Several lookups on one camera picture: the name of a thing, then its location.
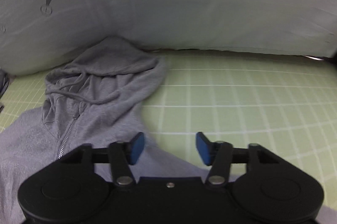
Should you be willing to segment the grey zip hoodie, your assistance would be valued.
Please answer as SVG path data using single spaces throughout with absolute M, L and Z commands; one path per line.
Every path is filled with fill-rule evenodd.
M 18 189 L 80 145 L 94 148 L 147 133 L 142 102 L 167 73 L 162 57 L 109 37 L 45 78 L 45 101 L 1 133 L 1 222 L 22 223 Z

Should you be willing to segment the green grid cutting mat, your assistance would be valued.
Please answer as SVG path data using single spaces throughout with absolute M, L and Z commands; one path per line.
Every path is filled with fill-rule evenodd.
M 206 178 L 195 147 L 196 133 L 202 132 L 236 147 L 265 147 L 314 177 L 324 189 L 318 221 L 336 222 L 334 67 L 307 58 L 281 61 L 195 52 L 157 56 L 164 59 L 167 73 L 142 102 L 147 133 L 144 150 L 131 167 L 135 181 Z M 38 83 L 35 79 L 21 90 L 30 100 L 25 111 L 45 101 L 46 84 L 37 91 Z

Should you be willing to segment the blue denim jacket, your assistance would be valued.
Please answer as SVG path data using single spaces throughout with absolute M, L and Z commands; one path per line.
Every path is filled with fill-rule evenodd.
M 0 70 L 0 98 L 2 98 L 2 96 L 6 92 L 9 84 L 10 84 L 9 75 L 1 69 Z

